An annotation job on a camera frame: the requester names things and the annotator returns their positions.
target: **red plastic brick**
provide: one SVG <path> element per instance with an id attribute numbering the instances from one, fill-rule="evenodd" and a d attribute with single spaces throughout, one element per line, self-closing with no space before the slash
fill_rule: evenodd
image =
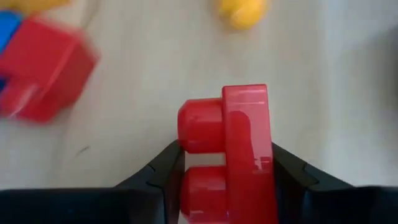
<path id="1" fill-rule="evenodd" d="M 226 155 L 224 168 L 187 171 L 182 212 L 190 223 L 278 223 L 266 86 L 226 86 L 215 101 L 188 101 L 178 114 L 186 151 Z"/>
<path id="2" fill-rule="evenodd" d="M 31 17 L 14 34 L 0 55 L 0 76 L 9 80 L 0 95 L 2 114 L 46 122 L 78 99 L 98 58 L 81 32 L 60 27 Z M 31 88 L 34 94 L 24 102 L 21 96 Z"/>

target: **yellow toy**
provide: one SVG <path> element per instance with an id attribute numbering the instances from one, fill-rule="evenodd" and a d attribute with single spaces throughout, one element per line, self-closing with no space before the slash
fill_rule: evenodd
<path id="1" fill-rule="evenodd" d="M 268 9 L 267 0 L 220 0 L 220 14 L 237 29 L 248 29 L 260 21 Z"/>
<path id="2" fill-rule="evenodd" d="M 66 4 L 69 1 L 70 0 L 0 0 L 0 8 L 15 9 L 28 16 Z"/>

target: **red block stud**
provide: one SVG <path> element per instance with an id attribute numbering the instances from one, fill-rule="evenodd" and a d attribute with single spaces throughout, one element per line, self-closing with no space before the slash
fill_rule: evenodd
<path id="1" fill-rule="evenodd" d="M 187 171 L 181 204 L 190 223 L 278 223 L 265 85 L 226 86 L 220 99 L 187 101 L 178 138 L 188 152 L 226 158 L 226 167 Z"/>
<path id="2" fill-rule="evenodd" d="M 46 122 L 80 96 L 98 58 L 80 31 L 60 27 L 28 18 L 0 55 L 3 116 Z"/>

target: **beige table surface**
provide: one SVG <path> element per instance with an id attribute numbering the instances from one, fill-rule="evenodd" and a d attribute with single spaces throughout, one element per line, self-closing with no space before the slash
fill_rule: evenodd
<path id="1" fill-rule="evenodd" d="M 51 16 L 102 61 L 53 124 L 0 121 L 1 188 L 117 184 L 176 138 L 186 99 L 247 83 L 268 84 L 274 142 L 352 184 L 398 184 L 398 1 L 274 0 L 247 32 L 215 0 L 77 1 Z"/>

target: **blurry red block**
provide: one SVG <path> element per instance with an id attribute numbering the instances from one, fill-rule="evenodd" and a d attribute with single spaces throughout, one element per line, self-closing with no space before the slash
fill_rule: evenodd
<path id="1" fill-rule="evenodd" d="M 23 21 L 0 55 L 0 112 L 36 122 L 51 120 L 80 96 L 98 60 L 82 32 L 39 18 Z"/>

